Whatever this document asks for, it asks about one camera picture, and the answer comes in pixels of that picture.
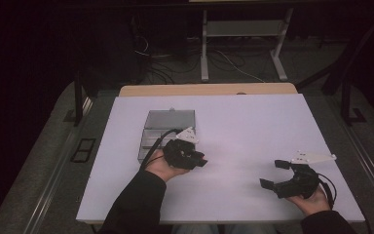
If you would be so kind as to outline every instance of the hand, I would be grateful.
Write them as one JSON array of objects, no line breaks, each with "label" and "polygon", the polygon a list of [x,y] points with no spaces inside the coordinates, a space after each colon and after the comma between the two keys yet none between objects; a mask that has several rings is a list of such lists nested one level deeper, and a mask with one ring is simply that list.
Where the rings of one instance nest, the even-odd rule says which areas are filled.
[{"label": "hand", "polygon": [[294,203],[306,216],[318,212],[330,211],[326,195],[320,186],[318,186],[314,194],[308,199],[304,199],[303,196],[294,196],[287,198],[287,200]]},{"label": "hand", "polygon": [[156,150],[153,153],[153,155],[151,155],[151,158],[147,163],[147,168],[145,169],[145,171],[155,174],[156,176],[160,177],[164,182],[167,182],[169,179],[175,176],[183,175],[190,172],[190,170],[171,167],[164,158],[164,153],[161,149]]}]

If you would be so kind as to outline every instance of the table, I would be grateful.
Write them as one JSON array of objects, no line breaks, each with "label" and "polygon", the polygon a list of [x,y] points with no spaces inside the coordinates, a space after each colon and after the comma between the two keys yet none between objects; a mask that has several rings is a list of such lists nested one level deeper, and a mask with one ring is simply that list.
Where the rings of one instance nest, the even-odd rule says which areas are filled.
[{"label": "table", "polygon": [[[197,150],[208,163],[168,182],[161,223],[283,222],[303,217],[259,183],[260,177],[289,180],[293,172],[276,169],[274,160],[288,161],[297,150],[330,153],[303,96],[291,84],[202,84],[123,88],[111,110],[78,220],[104,221],[139,168],[137,152],[148,111],[171,107],[196,111]],[[364,221],[335,162],[312,168],[337,186],[335,210],[348,221]]]}]

